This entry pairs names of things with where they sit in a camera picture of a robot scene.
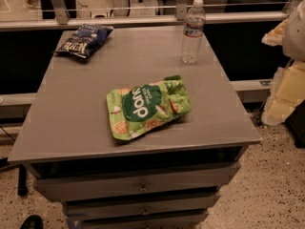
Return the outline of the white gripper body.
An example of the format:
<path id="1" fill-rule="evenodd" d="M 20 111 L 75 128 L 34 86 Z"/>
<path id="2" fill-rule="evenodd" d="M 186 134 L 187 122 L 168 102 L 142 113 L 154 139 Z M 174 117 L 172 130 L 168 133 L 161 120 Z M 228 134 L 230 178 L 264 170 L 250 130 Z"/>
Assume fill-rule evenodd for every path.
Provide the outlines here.
<path id="1" fill-rule="evenodd" d="M 296 61 L 305 61 L 305 0 L 288 18 L 283 34 L 283 53 Z"/>

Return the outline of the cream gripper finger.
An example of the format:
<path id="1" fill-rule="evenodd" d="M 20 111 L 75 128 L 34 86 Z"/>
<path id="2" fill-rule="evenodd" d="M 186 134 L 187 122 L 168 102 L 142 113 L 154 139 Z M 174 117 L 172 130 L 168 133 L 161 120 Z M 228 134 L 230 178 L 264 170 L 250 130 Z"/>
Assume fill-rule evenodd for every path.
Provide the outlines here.
<path id="1" fill-rule="evenodd" d="M 261 121 L 274 126 L 284 122 L 305 100 L 305 63 L 295 61 L 287 68 L 278 68 L 274 74 L 270 96 L 264 106 Z"/>
<path id="2" fill-rule="evenodd" d="M 285 19 L 280 22 L 275 28 L 266 33 L 261 42 L 269 46 L 281 46 L 283 43 L 283 34 L 288 20 Z"/>

